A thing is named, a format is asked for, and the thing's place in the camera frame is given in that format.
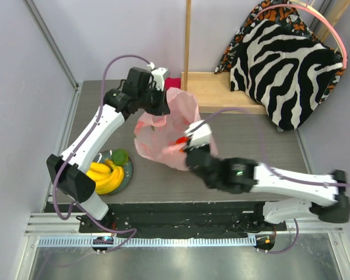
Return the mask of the zebra pattern cloth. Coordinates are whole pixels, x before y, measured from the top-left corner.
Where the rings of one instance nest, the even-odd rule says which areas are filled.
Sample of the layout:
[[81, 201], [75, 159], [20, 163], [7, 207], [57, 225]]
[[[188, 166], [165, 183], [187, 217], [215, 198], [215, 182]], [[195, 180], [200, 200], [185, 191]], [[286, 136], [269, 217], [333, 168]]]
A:
[[321, 43], [263, 20], [237, 48], [230, 89], [262, 104], [280, 129], [295, 130], [328, 97], [342, 66], [342, 58]]

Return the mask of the pink plastic bag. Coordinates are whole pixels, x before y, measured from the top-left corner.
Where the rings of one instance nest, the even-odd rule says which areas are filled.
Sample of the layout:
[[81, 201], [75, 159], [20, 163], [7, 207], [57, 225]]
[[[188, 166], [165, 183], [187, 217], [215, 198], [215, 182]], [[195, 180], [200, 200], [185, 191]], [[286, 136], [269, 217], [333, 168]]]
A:
[[175, 141], [184, 137], [190, 124], [201, 120], [198, 102], [189, 92], [171, 87], [167, 90], [170, 114], [154, 116], [143, 113], [134, 129], [134, 144], [137, 153], [145, 159], [187, 171], [186, 153]]

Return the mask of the yellow banana bunch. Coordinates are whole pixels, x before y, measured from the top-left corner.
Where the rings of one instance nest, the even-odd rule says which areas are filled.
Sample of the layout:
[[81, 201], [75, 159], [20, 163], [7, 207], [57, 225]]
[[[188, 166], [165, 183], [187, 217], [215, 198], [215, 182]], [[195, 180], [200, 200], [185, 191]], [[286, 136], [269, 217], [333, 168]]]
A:
[[103, 163], [92, 162], [86, 174], [95, 182], [95, 191], [99, 195], [107, 195], [116, 190], [125, 176], [124, 169], [111, 159], [106, 159]]

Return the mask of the orange floral cloth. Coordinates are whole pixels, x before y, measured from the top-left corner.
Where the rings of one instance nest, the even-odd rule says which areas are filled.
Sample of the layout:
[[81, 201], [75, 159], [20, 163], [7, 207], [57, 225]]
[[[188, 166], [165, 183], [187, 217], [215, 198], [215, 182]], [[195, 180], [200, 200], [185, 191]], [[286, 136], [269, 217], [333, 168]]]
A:
[[[300, 10], [313, 15], [328, 28], [328, 31], [335, 38], [335, 42], [339, 48], [338, 50], [327, 46], [314, 34], [309, 26], [303, 22], [303, 19], [299, 15]], [[222, 72], [230, 73], [231, 91], [244, 92], [251, 100], [255, 99], [255, 97], [249, 93], [244, 83], [237, 83], [233, 71], [237, 55], [239, 54], [237, 50], [242, 47], [243, 40], [247, 39], [248, 35], [252, 33], [252, 30], [263, 20], [269, 20], [296, 36], [305, 37], [325, 49], [333, 51], [336, 59], [340, 60], [342, 63], [347, 62], [347, 52], [342, 40], [337, 32], [335, 32], [332, 25], [329, 24], [328, 20], [316, 9], [300, 1], [261, 1], [251, 11], [239, 31], [234, 35], [215, 69], [216, 74], [221, 74]]]

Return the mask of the wooden stand with post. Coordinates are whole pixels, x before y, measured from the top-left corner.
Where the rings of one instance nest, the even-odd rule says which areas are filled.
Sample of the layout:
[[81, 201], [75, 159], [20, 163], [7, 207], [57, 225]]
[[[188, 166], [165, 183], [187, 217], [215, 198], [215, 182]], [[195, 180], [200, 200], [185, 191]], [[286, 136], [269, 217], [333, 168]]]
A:
[[265, 114], [264, 106], [254, 102], [244, 92], [230, 91], [229, 74], [190, 72], [191, 1], [185, 3], [184, 71], [181, 73], [181, 89], [196, 97], [202, 113], [214, 113], [229, 107], [245, 109], [253, 114]]

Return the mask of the red folded cloth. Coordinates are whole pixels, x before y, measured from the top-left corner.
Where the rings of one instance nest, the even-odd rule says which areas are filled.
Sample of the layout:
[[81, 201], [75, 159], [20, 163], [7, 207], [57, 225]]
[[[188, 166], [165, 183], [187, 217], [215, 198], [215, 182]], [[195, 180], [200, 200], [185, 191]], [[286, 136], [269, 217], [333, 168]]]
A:
[[181, 78], [171, 78], [168, 77], [165, 82], [164, 82], [164, 86], [166, 89], [170, 89], [170, 88], [181, 88]]

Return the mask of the green mango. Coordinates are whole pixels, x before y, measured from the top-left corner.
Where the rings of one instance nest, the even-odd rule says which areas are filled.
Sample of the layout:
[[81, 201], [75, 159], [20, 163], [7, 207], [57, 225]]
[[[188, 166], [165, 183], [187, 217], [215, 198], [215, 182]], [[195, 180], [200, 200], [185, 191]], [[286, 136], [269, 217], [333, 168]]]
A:
[[125, 149], [116, 149], [111, 153], [111, 160], [117, 166], [125, 165], [129, 160], [128, 152]]

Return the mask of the dark green plate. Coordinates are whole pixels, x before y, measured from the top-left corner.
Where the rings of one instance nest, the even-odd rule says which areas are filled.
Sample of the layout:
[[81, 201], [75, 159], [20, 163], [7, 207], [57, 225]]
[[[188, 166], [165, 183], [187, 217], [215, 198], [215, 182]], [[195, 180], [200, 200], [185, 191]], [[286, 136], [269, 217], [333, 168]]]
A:
[[[111, 153], [113, 150], [106, 150], [102, 153], [99, 153], [95, 156], [95, 158], [93, 159], [93, 162], [97, 162], [97, 163], [103, 163], [106, 159], [111, 159]], [[107, 194], [107, 195], [111, 195], [111, 194], [115, 194], [118, 193], [119, 191], [123, 190], [131, 181], [132, 176], [133, 176], [133, 170], [134, 170], [134, 166], [132, 164], [132, 161], [129, 157], [128, 162], [122, 166], [122, 168], [124, 169], [124, 179], [123, 182], [121, 183], [121, 185], [114, 190], [113, 192]]]

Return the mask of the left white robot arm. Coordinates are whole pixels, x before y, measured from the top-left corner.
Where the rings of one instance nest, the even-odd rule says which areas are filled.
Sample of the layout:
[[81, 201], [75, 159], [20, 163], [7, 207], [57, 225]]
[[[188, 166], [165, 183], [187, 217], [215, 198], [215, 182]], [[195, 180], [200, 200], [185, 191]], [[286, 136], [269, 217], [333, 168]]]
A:
[[154, 116], [170, 113], [166, 99], [167, 68], [149, 70], [132, 67], [121, 89], [103, 92], [103, 103], [90, 123], [61, 155], [50, 155], [47, 168], [54, 188], [73, 198], [93, 217], [92, 225], [101, 233], [108, 232], [113, 219], [109, 208], [96, 193], [95, 182], [87, 176], [93, 159], [128, 117], [139, 109]]

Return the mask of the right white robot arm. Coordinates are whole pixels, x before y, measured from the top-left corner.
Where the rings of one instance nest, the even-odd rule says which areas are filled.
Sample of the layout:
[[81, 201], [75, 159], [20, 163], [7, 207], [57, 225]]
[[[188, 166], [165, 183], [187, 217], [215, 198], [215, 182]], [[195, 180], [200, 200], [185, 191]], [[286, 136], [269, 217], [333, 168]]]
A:
[[254, 208], [252, 224], [258, 230], [288, 219], [318, 217], [322, 222], [347, 223], [350, 199], [346, 173], [312, 175], [272, 168], [240, 157], [220, 159], [209, 146], [186, 148], [185, 163], [210, 189], [231, 194], [276, 193], [288, 196], [278, 202], [263, 202]]

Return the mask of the red apple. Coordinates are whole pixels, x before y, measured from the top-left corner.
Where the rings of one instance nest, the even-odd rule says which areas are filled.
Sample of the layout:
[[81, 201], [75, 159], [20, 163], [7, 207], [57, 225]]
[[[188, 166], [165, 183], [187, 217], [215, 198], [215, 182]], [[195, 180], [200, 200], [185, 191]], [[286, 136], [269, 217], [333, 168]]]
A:
[[182, 136], [180, 138], [178, 138], [176, 141], [175, 141], [175, 144], [176, 145], [181, 145], [181, 148], [179, 149], [180, 152], [184, 152], [184, 150], [187, 148], [187, 145], [190, 141], [190, 138], [187, 137], [187, 136]]

